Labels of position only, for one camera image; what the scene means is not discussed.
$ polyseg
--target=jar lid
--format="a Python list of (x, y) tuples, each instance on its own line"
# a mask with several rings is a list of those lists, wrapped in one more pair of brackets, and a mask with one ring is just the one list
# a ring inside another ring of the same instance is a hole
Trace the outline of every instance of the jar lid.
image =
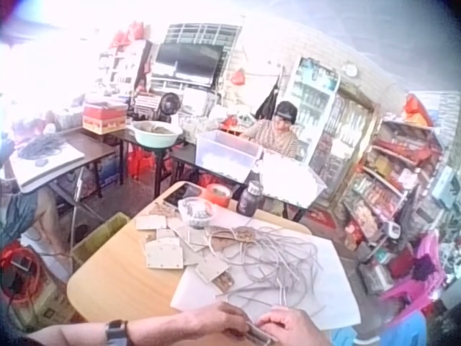
[(252, 195), (262, 194), (262, 184), (257, 180), (251, 180), (248, 184), (248, 192)]

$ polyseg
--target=wristwatch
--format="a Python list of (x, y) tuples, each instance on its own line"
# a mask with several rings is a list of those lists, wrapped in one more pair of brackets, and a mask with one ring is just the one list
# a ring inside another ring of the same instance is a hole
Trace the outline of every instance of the wristwatch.
[(110, 346), (132, 346), (127, 333), (127, 322), (117, 319), (106, 326), (106, 340)]

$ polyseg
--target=television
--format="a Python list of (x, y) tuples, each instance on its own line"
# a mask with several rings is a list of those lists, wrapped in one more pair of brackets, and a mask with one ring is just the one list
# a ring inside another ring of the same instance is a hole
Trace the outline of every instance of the television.
[(222, 53), (219, 45), (164, 43), (158, 49), (153, 77), (210, 87)]

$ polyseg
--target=black jar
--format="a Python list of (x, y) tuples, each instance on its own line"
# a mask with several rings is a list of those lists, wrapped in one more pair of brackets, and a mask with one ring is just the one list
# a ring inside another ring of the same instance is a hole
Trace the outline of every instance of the black jar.
[(261, 200), (262, 184), (257, 180), (251, 180), (248, 187), (242, 192), (237, 202), (237, 213), (252, 217), (258, 209)]

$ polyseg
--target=striped shirt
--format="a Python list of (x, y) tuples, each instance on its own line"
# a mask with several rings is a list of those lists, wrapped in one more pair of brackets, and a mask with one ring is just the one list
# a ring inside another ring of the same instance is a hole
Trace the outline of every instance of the striped shirt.
[(277, 133), (271, 120), (258, 120), (244, 134), (266, 149), (295, 158), (297, 153), (297, 136), (292, 131)]

